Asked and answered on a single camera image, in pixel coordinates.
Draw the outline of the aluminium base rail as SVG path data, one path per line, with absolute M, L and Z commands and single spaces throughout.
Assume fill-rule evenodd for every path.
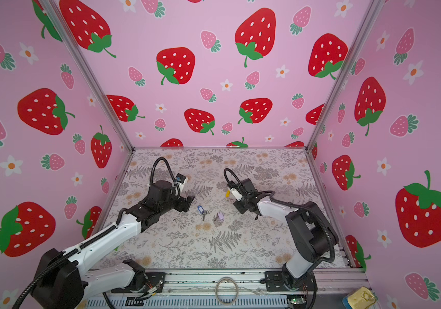
M 371 288 L 359 269 L 316 269 L 289 290 L 277 269 L 157 269 L 138 292 L 107 292 L 83 308 L 343 308 L 345 296 Z

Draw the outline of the aluminium corner post left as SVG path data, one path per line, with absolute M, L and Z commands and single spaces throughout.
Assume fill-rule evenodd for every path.
M 50 0 L 42 0 L 40 1 L 46 13 L 48 14 L 49 19 L 53 23 L 53 26 L 60 34 L 63 43 L 66 45 L 69 53 L 71 54 L 73 60 L 75 61 L 78 69 L 80 70 L 82 76 L 85 79 L 85 82 L 89 86 L 92 94 L 96 97 L 99 102 L 101 108 L 106 114 L 109 122 L 111 123 L 113 129 L 116 131 L 116 134 L 119 136 L 121 142 L 125 146 L 125 149 L 132 153 L 134 151 L 134 146 L 128 138 L 126 132 L 124 131 L 120 121 L 112 109 L 111 103 L 109 102 L 106 94 L 102 90 L 98 80 L 96 79 L 95 74 L 93 73 L 89 63 L 85 59 L 84 55 L 80 50 L 80 46 L 75 41 L 75 38 L 71 34 L 69 27 L 67 26 L 64 18 L 59 10 L 58 1 L 50 1 Z

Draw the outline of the aluminium corner post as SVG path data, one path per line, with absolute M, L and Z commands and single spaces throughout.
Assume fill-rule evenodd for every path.
M 309 144 L 306 146 L 306 152 L 308 154 L 312 152 L 314 145 L 317 142 L 321 131 L 323 130 L 323 126 L 326 124 L 327 119 L 332 112 L 333 106 L 338 100 L 338 97 L 343 90 L 345 82 L 349 78 L 351 67 L 354 64 L 354 61 L 358 58 L 359 53 L 361 52 L 364 43 L 371 33 L 371 30 L 373 29 L 374 24 L 379 17 L 384 4 L 385 1 L 380 0 L 373 0 L 370 2 L 366 14 L 364 15 L 364 18 L 356 32 L 354 41 L 349 48 L 349 52 L 344 61 L 344 64 L 340 69 L 340 73 L 338 74 L 336 81 L 331 88 L 331 92 L 329 93 L 327 102 L 324 104 L 320 118 L 318 119 L 317 125 L 309 140 Z
M 85 82 L 89 86 L 92 94 L 96 97 L 99 102 L 101 108 L 106 114 L 109 122 L 111 123 L 113 129 L 116 131 L 116 134 L 119 136 L 121 142 L 125 146 L 125 149 L 132 153 L 134 151 L 134 146 L 128 138 L 126 132 L 124 131 L 120 121 L 112 109 L 111 103 L 109 102 L 106 94 L 102 90 L 98 80 L 96 79 L 95 74 L 93 73 L 89 63 L 85 59 L 84 55 L 80 50 L 80 46 L 75 41 L 75 38 L 71 34 L 69 27 L 67 26 L 64 18 L 59 10 L 58 1 L 50 1 L 50 0 L 42 0 L 40 1 L 46 13 L 48 14 L 49 19 L 53 23 L 53 26 L 60 34 L 63 43 L 66 45 L 69 53 L 71 54 L 73 60 L 75 61 L 78 69 L 80 70 L 82 76 L 85 79 Z

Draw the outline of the aluminium corner post right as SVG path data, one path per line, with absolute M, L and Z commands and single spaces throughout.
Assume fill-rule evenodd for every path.
M 314 145 L 317 142 L 321 131 L 323 130 L 323 126 L 326 124 L 327 119 L 332 112 L 333 106 L 338 100 L 338 97 L 343 90 L 345 82 L 349 78 L 351 67 L 354 64 L 354 61 L 358 58 L 359 53 L 361 52 L 364 43 L 371 33 L 371 30 L 373 29 L 374 24 L 379 17 L 384 4 L 385 1 L 380 0 L 373 0 L 370 2 L 366 14 L 364 15 L 364 18 L 356 32 L 354 41 L 349 48 L 349 52 L 344 61 L 344 64 L 340 69 L 340 73 L 338 74 L 336 81 L 331 88 L 331 92 L 329 93 L 327 102 L 324 104 L 320 118 L 318 119 L 317 125 L 309 140 L 309 144 L 306 146 L 306 152 L 308 154 L 312 152 Z

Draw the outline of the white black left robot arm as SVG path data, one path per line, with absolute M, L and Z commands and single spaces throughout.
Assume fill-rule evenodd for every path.
M 188 212 L 194 197 L 182 197 L 188 179 L 178 174 L 175 182 L 158 181 L 136 205 L 123 209 L 115 223 L 63 251 L 51 249 L 41 257 L 30 295 L 43 308 L 76 308 L 82 301 L 117 288 L 128 287 L 143 277 L 144 269 L 133 260 L 115 267 L 93 270 L 102 258 L 128 239 L 156 224 L 172 209 Z

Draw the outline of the key with blue tag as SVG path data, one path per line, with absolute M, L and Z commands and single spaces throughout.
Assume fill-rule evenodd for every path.
M 201 205 L 197 206 L 197 210 L 199 211 L 200 215 L 202 216 L 202 221 L 205 221 L 205 218 L 206 218 L 206 215 L 208 212 Z

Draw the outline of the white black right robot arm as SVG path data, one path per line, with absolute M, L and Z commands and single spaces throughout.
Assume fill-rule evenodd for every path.
M 241 182 L 229 180 L 228 188 L 240 213 L 250 211 L 256 217 L 270 217 L 289 227 L 297 253 L 282 267 L 279 282 L 286 288 L 300 288 L 317 266 L 335 261 L 339 237 L 316 203 L 296 205 L 278 200 L 273 191 L 256 190 L 249 179 Z

